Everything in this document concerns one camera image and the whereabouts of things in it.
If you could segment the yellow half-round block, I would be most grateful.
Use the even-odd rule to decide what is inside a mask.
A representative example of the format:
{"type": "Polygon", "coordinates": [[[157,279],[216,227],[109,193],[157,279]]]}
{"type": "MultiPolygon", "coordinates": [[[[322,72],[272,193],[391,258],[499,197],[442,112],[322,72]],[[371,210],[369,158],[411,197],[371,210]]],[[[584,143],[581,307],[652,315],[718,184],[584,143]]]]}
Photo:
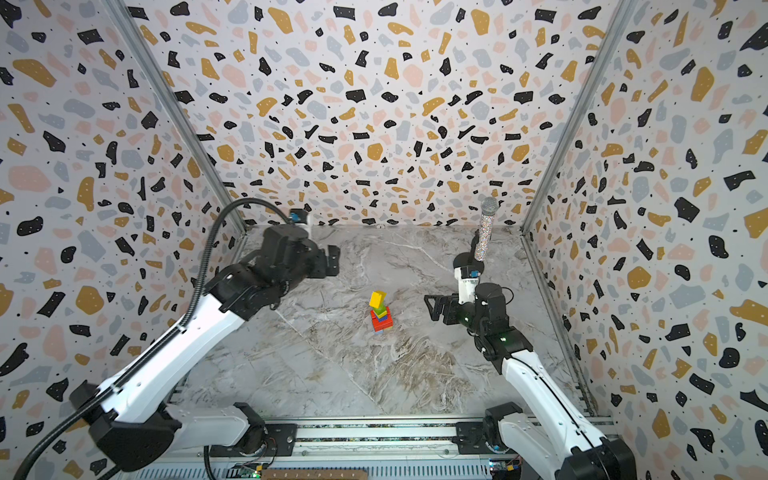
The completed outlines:
{"type": "Polygon", "coordinates": [[[383,291],[374,291],[371,294],[369,306],[374,310],[384,308],[386,296],[387,294],[383,291]]]}

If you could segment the green cube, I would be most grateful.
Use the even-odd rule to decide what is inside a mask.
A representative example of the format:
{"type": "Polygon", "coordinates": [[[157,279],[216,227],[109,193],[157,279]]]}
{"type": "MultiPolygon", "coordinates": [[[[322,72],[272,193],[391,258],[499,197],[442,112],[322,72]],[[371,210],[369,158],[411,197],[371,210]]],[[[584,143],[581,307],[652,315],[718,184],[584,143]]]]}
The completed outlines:
{"type": "Polygon", "coordinates": [[[391,313],[387,306],[381,306],[371,310],[371,318],[374,322],[384,322],[387,321],[390,317],[391,313]]]}

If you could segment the red block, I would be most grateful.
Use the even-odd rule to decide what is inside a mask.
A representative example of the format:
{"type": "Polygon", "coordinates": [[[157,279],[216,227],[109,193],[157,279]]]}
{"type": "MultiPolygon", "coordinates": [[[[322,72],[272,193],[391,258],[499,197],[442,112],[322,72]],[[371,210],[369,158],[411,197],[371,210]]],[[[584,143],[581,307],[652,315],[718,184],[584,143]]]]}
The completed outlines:
{"type": "Polygon", "coordinates": [[[380,332],[393,326],[393,320],[390,316],[377,317],[376,315],[373,315],[371,317],[371,322],[375,332],[380,332]]]}

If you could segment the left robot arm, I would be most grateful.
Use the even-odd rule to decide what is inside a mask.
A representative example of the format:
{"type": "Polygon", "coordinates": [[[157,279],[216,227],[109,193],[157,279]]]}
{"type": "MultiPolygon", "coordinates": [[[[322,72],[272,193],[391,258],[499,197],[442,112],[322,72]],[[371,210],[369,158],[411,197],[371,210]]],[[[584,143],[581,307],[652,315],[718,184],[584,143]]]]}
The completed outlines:
{"type": "Polygon", "coordinates": [[[337,275],[340,255],[336,245],[319,247],[303,225],[267,228],[260,249],[205,285],[188,322],[176,322],[100,385],[84,383],[72,392],[77,408],[98,394],[106,396],[84,415],[98,449],[121,472],[196,447],[223,447],[242,456],[263,453],[268,429],[248,404],[192,411],[169,406],[165,399],[210,350],[260,310],[275,308],[305,279],[337,275]]]}

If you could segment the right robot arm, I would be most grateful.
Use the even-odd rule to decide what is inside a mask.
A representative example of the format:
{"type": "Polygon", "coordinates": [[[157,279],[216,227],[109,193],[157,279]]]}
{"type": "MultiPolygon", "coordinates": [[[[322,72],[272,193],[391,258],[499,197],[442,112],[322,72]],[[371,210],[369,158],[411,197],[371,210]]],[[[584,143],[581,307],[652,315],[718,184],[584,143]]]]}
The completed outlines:
{"type": "Polygon", "coordinates": [[[521,395],[537,424],[508,402],[488,408],[483,428],[492,450],[512,450],[542,479],[635,479],[636,460],[620,438],[611,439],[569,400],[551,378],[532,343],[513,327],[505,288],[481,283],[474,299],[458,293],[426,295],[433,321],[465,327],[476,349],[521,395]]]}

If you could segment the glitter microphone on stand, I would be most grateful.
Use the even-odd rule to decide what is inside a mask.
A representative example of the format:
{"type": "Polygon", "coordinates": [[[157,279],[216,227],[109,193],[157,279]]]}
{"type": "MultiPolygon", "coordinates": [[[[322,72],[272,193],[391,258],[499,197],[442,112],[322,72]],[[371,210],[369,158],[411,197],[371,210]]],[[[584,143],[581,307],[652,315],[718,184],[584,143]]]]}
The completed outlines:
{"type": "Polygon", "coordinates": [[[486,197],[481,203],[481,220],[470,243],[470,250],[458,254],[453,260],[453,267],[459,269],[461,278],[479,277],[485,269],[484,260],[492,237],[494,217],[499,209],[498,201],[486,197]]]}

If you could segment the wooden strip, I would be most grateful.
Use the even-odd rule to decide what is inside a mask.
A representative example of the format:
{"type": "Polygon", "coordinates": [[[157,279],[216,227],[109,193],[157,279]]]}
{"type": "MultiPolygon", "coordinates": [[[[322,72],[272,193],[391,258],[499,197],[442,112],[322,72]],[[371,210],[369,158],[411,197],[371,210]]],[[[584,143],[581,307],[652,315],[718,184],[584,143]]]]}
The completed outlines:
{"type": "Polygon", "coordinates": [[[368,473],[362,469],[265,469],[262,480],[367,480],[368,473]]]}

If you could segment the aluminium mounting rail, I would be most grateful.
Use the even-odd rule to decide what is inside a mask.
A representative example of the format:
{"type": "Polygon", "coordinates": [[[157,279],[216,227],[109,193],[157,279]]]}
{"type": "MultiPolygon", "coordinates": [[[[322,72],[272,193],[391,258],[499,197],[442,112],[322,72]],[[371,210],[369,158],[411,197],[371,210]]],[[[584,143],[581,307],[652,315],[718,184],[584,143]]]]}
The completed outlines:
{"type": "MultiPolygon", "coordinates": [[[[542,479],[512,450],[492,450],[481,417],[304,418],[268,423],[268,448],[170,453],[131,479],[261,479],[265,469],[362,469],[368,479],[542,479]]],[[[608,417],[589,417],[619,438],[608,417]]]]}

